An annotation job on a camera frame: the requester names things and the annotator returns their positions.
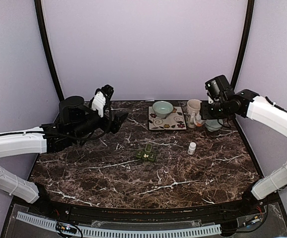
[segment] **wall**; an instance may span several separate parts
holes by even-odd
[[[287,109],[287,1],[256,1],[237,91],[248,88]],[[265,175],[287,160],[287,139],[258,122],[238,119]],[[287,211],[287,188],[280,192]]]
[[[44,0],[65,97],[206,99],[204,82],[231,78],[246,0]]]
[[[0,0],[0,132],[51,122],[58,100],[45,60],[34,1]],[[27,178],[35,155],[1,159]],[[0,233],[11,197],[0,191]]]

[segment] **perforated metal strip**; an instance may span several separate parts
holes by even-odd
[[[36,227],[56,232],[56,221],[54,220],[36,217],[23,212],[18,212],[16,218],[17,220],[29,223]],[[78,227],[83,232],[85,238],[198,238],[221,234],[220,225],[168,231],[119,231],[84,226]]]

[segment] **floral tray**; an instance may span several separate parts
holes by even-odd
[[[172,113],[166,119],[157,117],[152,107],[148,110],[149,130],[186,130],[182,107],[173,107]]]

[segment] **bowl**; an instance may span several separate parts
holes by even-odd
[[[159,101],[152,105],[152,109],[157,117],[164,119],[172,113],[173,106],[169,102]]]
[[[219,119],[218,120],[219,123],[223,124],[223,120],[222,119]],[[208,131],[217,131],[217,130],[220,130],[222,128],[222,126],[217,122],[217,119],[215,120],[207,120],[205,122],[205,127],[208,129]]]

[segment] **marble tabletop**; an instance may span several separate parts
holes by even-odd
[[[129,112],[116,134],[83,147],[39,156],[30,181],[43,184],[54,201],[107,208],[154,209],[218,204],[241,198],[259,178],[234,125],[209,132],[149,131],[153,102],[112,102],[113,112]],[[186,102],[172,102],[182,106]],[[194,155],[188,155],[196,142]],[[135,158],[147,143],[155,162]]]

